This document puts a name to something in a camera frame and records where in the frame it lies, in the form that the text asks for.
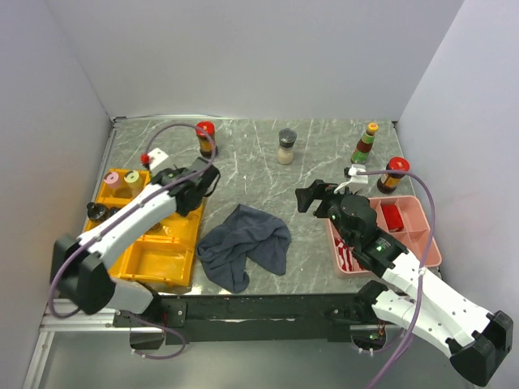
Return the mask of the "white powder bottle black cap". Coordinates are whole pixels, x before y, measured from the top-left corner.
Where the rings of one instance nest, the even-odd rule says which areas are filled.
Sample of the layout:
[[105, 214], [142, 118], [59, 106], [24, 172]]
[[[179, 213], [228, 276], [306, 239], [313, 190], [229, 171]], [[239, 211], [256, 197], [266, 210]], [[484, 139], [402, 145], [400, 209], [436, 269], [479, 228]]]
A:
[[114, 215], [115, 215], [118, 211], [120, 211], [120, 210], [121, 210], [120, 207], [111, 207], [111, 208], [109, 209], [109, 212], [108, 212], [109, 217], [114, 216]]

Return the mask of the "green lid cream bottle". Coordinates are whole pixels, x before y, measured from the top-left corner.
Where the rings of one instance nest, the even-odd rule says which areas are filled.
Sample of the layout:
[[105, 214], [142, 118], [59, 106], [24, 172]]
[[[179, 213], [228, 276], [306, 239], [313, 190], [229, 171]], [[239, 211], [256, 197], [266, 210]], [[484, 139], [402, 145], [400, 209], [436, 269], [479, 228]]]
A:
[[142, 179], [137, 170], [129, 170], [123, 176], [122, 194], [125, 199], [133, 199], [142, 190]]

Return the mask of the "round black cap dark bottle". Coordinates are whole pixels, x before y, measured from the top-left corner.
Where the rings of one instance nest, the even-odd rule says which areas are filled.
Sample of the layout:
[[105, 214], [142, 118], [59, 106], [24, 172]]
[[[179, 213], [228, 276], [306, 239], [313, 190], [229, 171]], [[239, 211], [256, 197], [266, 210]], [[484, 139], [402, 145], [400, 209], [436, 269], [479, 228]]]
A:
[[90, 202], [86, 206], [87, 218], [94, 223], [102, 223], [110, 218], [110, 209], [103, 203]]

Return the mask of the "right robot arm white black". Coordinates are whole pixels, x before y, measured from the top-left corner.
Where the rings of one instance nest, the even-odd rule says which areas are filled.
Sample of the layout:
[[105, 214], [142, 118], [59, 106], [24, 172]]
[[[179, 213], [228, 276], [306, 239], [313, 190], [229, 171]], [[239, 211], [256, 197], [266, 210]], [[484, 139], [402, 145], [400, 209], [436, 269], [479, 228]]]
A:
[[485, 387], [513, 345], [513, 320], [463, 297], [422, 267], [417, 257], [382, 230], [367, 197], [320, 179], [295, 191], [298, 211], [318, 200], [328, 219], [366, 270], [377, 276], [358, 292], [357, 317], [394, 323], [439, 349], [467, 381]]

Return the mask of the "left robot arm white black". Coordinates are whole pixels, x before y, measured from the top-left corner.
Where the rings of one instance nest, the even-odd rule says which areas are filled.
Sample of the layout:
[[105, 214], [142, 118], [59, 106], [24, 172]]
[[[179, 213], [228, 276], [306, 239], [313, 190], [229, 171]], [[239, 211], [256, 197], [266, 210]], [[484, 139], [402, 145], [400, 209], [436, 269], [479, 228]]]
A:
[[202, 157], [188, 168], [163, 169], [108, 220], [78, 237], [62, 235], [53, 248], [49, 309], [60, 292], [85, 314], [109, 307], [133, 313], [145, 326], [157, 323], [162, 315], [157, 294], [139, 282], [112, 278], [109, 269], [155, 224], [198, 208], [219, 177], [212, 160]]

